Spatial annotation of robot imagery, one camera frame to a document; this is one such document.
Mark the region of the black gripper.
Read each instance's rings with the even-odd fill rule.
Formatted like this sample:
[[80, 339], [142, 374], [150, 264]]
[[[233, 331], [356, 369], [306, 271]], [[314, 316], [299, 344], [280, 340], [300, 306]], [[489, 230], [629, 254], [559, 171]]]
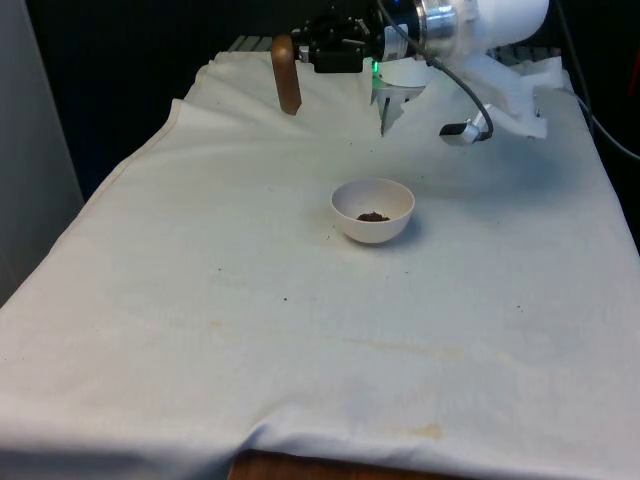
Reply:
[[[337, 14], [307, 19], [291, 31], [298, 59], [318, 74], [361, 73], [367, 42], [368, 55], [377, 62], [423, 56], [426, 7], [420, 0], [370, 1], [364, 21]], [[319, 46], [339, 44], [322, 49]]]

